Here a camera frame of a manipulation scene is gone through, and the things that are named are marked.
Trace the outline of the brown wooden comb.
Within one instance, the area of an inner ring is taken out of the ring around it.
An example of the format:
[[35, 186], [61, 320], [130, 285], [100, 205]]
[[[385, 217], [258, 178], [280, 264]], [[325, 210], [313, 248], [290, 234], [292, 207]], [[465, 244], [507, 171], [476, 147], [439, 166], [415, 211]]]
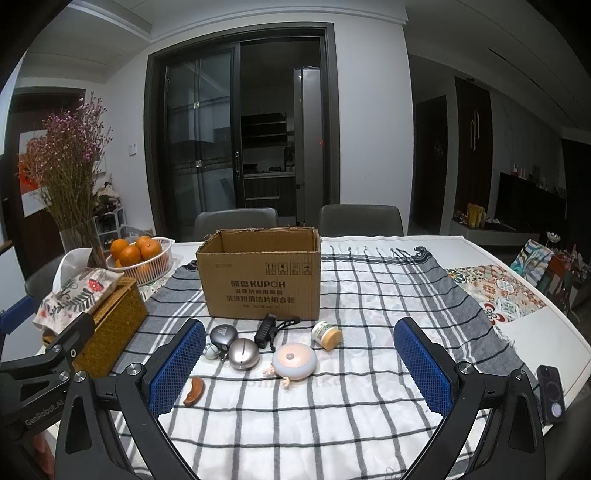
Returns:
[[191, 378], [191, 388], [183, 400], [183, 405], [191, 407], [195, 405], [202, 395], [204, 395], [205, 384], [204, 379], [200, 377]]

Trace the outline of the grey teardrop case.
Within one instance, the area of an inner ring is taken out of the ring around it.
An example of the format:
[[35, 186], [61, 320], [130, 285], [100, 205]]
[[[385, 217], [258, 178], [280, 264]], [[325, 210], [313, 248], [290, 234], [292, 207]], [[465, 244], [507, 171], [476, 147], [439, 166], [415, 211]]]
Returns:
[[211, 330], [209, 337], [211, 338], [211, 344], [217, 347], [219, 351], [228, 351], [230, 345], [238, 337], [238, 331], [235, 326], [220, 324]]

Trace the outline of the silver round case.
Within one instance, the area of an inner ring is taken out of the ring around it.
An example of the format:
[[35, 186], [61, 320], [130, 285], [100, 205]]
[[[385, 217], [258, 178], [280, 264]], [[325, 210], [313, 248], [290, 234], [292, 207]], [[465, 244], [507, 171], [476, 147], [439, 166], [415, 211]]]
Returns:
[[259, 346], [248, 338], [237, 338], [228, 348], [228, 362], [238, 371], [256, 367], [259, 363]]

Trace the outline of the round white night light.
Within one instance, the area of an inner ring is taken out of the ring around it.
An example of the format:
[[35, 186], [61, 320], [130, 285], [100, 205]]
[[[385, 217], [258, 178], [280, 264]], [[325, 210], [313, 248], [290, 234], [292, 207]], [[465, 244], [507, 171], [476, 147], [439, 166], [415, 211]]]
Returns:
[[270, 367], [263, 372], [266, 377], [280, 378], [283, 389], [294, 382], [307, 379], [315, 372], [318, 358], [310, 346], [303, 343], [288, 343], [273, 352]]

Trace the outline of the black power adapter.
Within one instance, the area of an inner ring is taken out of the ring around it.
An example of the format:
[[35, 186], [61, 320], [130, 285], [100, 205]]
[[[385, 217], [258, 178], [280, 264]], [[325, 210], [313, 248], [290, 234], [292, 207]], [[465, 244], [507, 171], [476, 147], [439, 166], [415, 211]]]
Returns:
[[277, 333], [299, 323], [301, 323], [301, 319], [298, 317], [279, 322], [277, 321], [276, 315], [267, 314], [263, 321], [260, 322], [259, 329], [257, 329], [256, 335], [254, 335], [254, 343], [256, 343], [259, 349], [269, 347], [270, 351], [274, 352], [276, 351], [274, 340], [276, 340]]

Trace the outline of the floral cloth bag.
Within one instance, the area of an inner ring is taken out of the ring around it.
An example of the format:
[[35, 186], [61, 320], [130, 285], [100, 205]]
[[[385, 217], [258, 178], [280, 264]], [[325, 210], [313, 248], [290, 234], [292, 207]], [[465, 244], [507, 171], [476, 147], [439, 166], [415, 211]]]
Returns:
[[77, 248], [65, 254], [53, 278], [52, 290], [33, 318], [39, 329], [61, 333], [80, 314], [92, 315], [116, 289], [122, 273], [89, 267], [93, 250]]

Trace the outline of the white basket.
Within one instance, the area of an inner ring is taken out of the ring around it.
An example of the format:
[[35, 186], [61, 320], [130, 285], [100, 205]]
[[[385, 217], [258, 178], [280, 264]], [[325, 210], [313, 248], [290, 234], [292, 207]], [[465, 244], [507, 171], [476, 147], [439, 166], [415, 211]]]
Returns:
[[172, 267], [172, 246], [175, 241], [166, 237], [154, 237], [160, 244], [161, 252], [153, 258], [143, 260], [135, 265], [117, 267], [111, 255], [106, 258], [106, 266], [110, 271], [121, 273], [124, 277], [133, 278], [138, 286], [147, 285], [163, 277]]

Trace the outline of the orange fruit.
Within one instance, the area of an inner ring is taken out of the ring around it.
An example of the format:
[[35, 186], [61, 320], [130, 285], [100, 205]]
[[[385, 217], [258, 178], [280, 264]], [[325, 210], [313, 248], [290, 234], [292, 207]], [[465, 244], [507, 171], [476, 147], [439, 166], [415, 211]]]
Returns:
[[110, 255], [114, 261], [119, 259], [119, 256], [123, 250], [129, 246], [125, 239], [117, 238], [110, 244]]
[[118, 262], [121, 267], [130, 267], [130, 266], [136, 265], [141, 260], [142, 260], [141, 251], [135, 244], [126, 246], [119, 253], [119, 257], [118, 257]]
[[151, 238], [149, 236], [140, 236], [135, 240], [135, 246], [141, 249], [146, 243], [149, 243]]
[[161, 245], [157, 240], [151, 238], [151, 241], [146, 243], [139, 251], [142, 259], [147, 261], [161, 253]]

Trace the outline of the patterned table mat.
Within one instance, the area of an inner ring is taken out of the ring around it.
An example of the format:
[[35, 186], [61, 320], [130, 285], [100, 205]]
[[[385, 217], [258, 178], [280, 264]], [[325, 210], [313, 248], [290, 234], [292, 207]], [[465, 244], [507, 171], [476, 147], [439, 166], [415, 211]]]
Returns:
[[487, 314], [493, 325], [510, 323], [545, 307], [532, 291], [496, 265], [448, 270], [449, 276]]

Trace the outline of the white shoe rack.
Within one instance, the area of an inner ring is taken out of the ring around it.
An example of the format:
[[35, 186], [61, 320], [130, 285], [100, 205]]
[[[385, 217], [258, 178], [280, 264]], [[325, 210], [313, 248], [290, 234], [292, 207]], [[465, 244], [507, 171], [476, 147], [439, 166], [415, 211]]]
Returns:
[[97, 238], [104, 250], [110, 244], [122, 237], [122, 228], [125, 224], [125, 212], [121, 205], [111, 205], [106, 211], [94, 217]]

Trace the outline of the black smartphone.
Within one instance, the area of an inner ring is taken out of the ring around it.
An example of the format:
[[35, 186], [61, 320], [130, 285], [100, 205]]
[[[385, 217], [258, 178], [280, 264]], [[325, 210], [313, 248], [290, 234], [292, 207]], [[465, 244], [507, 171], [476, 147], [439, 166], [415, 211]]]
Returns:
[[559, 370], [540, 365], [537, 368], [540, 386], [542, 418], [545, 425], [554, 425], [565, 420], [566, 407]]

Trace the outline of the left grey chair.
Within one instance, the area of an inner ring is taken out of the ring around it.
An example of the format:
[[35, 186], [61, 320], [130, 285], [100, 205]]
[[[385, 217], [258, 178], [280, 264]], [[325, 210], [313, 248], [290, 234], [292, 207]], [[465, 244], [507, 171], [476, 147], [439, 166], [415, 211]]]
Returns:
[[279, 225], [279, 215], [273, 208], [240, 208], [202, 212], [195, 219], [193, 239], [204, 241], [222, 229], [275, 228]]

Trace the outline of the brown cardboard box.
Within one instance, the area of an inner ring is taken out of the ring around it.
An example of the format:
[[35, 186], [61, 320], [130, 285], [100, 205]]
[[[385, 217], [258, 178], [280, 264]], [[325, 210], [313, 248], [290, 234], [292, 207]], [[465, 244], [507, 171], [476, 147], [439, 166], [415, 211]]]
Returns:
[[310, 227], [223, 229], [197, 249], [212, 317], [320, 317], [321, 237]]

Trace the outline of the purple dried flowers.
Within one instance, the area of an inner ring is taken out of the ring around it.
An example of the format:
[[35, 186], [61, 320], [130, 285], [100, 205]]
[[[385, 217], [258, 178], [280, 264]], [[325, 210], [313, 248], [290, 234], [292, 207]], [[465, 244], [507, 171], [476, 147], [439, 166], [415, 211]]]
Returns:
[[49, 114], [45, 133], [32, 138], [19, 156], [19, 173], [36, 186], [36, 195], [64, 231], [93, 217], [95, 182], [111, 130], [104, 126], [106, 107], [92, 95], [73, 109]]

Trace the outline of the right grey chair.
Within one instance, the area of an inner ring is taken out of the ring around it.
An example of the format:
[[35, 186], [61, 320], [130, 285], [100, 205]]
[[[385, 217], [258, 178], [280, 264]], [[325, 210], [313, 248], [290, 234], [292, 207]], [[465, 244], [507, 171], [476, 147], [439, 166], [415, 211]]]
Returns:
[[405, 235], [400, 211], [390, 205], [325, 205], [318, 230], [324, 237]]

